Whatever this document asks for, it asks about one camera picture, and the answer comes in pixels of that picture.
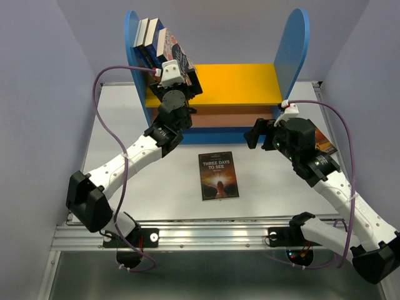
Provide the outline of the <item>Jane Eyre book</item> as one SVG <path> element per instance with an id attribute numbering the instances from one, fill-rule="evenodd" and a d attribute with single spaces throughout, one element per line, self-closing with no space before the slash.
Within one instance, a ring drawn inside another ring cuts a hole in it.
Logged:
<path id="1" fill-rule="evenodd" d="M 150 20 L 149 26 L 147 28 L 146 40 L 144 47 L 147 53 L 146 62 L 150 68 L 160 68 L 161 63 L 157 57 L 158 39 L 160 31 L 164 29 L 159 18 Z"/>

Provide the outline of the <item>Three Days to See book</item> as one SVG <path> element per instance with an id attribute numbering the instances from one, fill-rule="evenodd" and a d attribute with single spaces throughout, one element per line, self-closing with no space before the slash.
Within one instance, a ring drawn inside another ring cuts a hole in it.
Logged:
<path id="1" fill-rule="evenodd" d="M 198 158 L 203 201 L 239 197 L 231 151 L 199 154 Z"/>

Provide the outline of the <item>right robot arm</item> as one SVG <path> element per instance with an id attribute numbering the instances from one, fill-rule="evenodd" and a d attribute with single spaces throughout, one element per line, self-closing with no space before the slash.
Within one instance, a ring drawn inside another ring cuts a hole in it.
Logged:
<path id="1" fill-rule="evenodd" d="M 265 151 L 277 150 L 288 158 L 294 172 L 320 194 L 347 222 L 347 231 L 328 226 L 315 215 L 304 212 L 294 216 L 287 229 L 289 240 L 305 240 L 342 254 L 356 272 L 371 284 L 380 283 L 399 267 L 399 231 L 387 223 L 358 194 L 338 163 L 316 147 L 316 127 L 299 117 L 288 121 L 259 118 L 244 134 L 249 148 L 259 137 Z"/>

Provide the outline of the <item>Little Women book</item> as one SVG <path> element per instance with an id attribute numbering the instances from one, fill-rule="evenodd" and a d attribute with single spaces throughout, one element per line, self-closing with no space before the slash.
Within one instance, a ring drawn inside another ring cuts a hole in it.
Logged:
<path id="1" fill-rule="evenodd" d="M 158 61 L 162 64 L 166 61 L 176 60 L 182 76 L 185 78 L 188 85 L 192 82 L 188 76 L 188 71 L 196 67 L 194 63 L 188 58 L 184 49 L 178 43 L 178 40 L 168 28 L 163 28 L 159 32 L 157 42 L 156 56 Z"/>

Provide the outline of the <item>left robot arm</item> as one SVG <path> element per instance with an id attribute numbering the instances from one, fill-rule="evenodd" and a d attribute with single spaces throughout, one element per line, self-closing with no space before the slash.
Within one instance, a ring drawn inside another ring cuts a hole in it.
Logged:
<path id="1" fill-rule="evenodd" d="M 66 207 L 89 232 L 111 231 L 125 246 L 138 242 L 135 221 L 120 207 L 113 209 L 108 200 L 119 188 L 126 189 L 128 180 L 140 170 L 173 151 L 193 125 L 191 116 L 197 111 L 189 100 L 203 90 L 194 69 L 187 75 L 191 84 L 164 69 L 161 82 L 151 85 L 161 97 L 158 115 L 144 134 L 130 147 L 122 146 L 122 153 L 101 167 L 87 174 L 76 171 L 69 178 Z"/>

